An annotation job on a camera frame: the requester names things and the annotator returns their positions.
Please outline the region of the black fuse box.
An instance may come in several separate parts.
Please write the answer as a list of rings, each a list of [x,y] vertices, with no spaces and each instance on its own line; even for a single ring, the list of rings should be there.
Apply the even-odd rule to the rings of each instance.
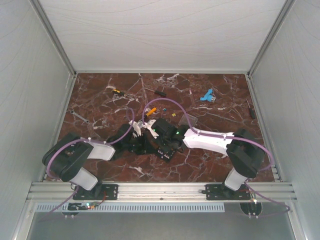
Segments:
[[[161,147],[158,147],[156,149],[155,155],[163,160],[166,163],[169,163],[171,161],[171,159],[173,158],[173,156],[175,155],[176,150],[175,149],[170,149],[169,151],[165,152]]]

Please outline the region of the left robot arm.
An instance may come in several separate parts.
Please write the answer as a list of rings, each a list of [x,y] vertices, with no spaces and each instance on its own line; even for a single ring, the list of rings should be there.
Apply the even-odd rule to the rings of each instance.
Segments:
[[[68,133],[42,158],[47,174],[63,182],[79,186],[77,198],[101,199],[107,188],[93,173],[84,168],[88,159],[115,161],[124,152],[137,156],[155,154],[157,151],[144,134],[138,135],[130,124],[121,125],[115,135],[105,142],[93,141]]]

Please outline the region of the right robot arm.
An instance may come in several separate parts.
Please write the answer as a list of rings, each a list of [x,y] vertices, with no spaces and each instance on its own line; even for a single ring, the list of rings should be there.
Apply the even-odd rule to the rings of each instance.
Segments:
[[[222,186],[208,190],[210,197],[231,200],[247,179],[254,179],[265,158],[263,149],[257,146],[252,134],[245,129],[236,132],[218,133],[191,128],[188,125],[175,127],[165,119],[150,120],[147,129],[154,142],[166,153],[170,150],[202,149],[227,156],[233,167]]]

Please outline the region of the clear plastic fuse box cover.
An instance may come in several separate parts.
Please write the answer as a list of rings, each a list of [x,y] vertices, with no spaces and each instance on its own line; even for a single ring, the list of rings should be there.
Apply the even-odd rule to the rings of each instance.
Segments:
[[[186,126],[188,126],[189,125],[189,123],[190,123],[190,125],[192,126],[192,127],[195,127],[196,126],[196,124],[197,124],[197,121],[198,121],[198,118],[197,117],[195,117],[195,116],[192,116],[192,115],[190,115],[190,114],[184,114],[182,117],[181,117],[181,119],[180,119],[180,121],[179,121],[179,125],[181,126],[181,125],[186,125]]]

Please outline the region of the blue plastic connector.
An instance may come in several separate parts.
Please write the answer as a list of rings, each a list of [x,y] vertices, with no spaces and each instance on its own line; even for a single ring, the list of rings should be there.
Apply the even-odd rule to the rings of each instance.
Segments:
[[[214,96],[213,89],[209,89],[204,96],[200,97],[199,100],[200,101],[208,101],[208,102],[211,102],[211,103],[215,102],[216,97]]]

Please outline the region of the yellow black screwdriver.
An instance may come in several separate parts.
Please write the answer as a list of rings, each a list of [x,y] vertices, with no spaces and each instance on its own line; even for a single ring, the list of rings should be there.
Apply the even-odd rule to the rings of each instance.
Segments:
[[[130,96],[128,94],[126,94],[124,91],[118,90],[118,89],[113,89],[112,90],[113,93],[113,99],[117,100],[117,99],[126,99],[129,98]]]

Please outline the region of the thin black screwdriver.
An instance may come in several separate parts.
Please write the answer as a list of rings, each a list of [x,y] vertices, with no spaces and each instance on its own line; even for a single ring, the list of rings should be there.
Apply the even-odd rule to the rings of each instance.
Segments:
[[[249,101],[246,99],[247,105],[248,105],[248,110],[251,118],[254,120],[256,119],[256,114],[255,111],[253,110],[252,106],[250,105]]]

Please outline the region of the silver wrench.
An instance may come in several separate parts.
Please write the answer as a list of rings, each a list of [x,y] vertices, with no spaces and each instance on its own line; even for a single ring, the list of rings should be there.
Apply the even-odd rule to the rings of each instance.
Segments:
[[[77,118],[81,119],[82,121],[84,121],[85,123],[89,123],[90,121],[84,117],[82,117],[81,115],[79,115],[78,113],[76,113],[74,110],[71,110],[70,113],[74,116],[76,116]]]

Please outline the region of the orange handled screwdriver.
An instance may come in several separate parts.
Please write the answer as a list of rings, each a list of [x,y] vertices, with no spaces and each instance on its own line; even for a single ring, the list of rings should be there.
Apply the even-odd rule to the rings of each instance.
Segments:
[[[147,117],[150,116],[150,115],[153,114],[156,110],[157,110],[156,107],[152,108],[150,111],[148,111],[148,112],[146,113],[146,116],[147,116]]]

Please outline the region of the black handled screwdriver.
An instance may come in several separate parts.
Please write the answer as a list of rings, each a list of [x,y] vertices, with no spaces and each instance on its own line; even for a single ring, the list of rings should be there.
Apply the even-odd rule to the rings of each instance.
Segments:
[[[153,90],[153,89],[149,89],[149,88],[145,88],[145,89],[148,90],[148,91],[151,91],[151,92],[153,92],[153,93],[155,93],[155,94],[157,94],[159,96],[162,96],[162,97],[166,97],[167,96],[167,94],[165,92],[162,92],[162,91]]]

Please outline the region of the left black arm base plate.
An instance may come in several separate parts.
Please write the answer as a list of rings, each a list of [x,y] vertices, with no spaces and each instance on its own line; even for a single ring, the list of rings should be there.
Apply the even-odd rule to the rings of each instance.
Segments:
[[[72,197],[73,200],[99,200],[103,199],[107,201],[113,201],[118,199],[118,188],[117,184],[103,184],[99,183],[91,190],[85,190],[80,187],[77,193]]]

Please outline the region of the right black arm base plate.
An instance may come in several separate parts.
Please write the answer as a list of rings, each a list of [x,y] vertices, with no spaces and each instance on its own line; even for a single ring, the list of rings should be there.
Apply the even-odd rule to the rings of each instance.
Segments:
[[[209,201],[248,201],[251,199],[250,191],[244,184],[236,191],[227,188],[224,184],[206,184],[201,193]]]

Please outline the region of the aluminium rail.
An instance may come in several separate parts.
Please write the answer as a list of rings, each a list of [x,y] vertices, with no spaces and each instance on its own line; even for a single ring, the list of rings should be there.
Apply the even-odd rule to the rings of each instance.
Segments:
[[[205,202],[201,193],[206,182],[116,182],[119,202]],[[289,182],[249,182],[259,194],[275,201],[296,201],[296,193]],[[28,201],[63,202],[73,193],[66,182],[33,182]]]

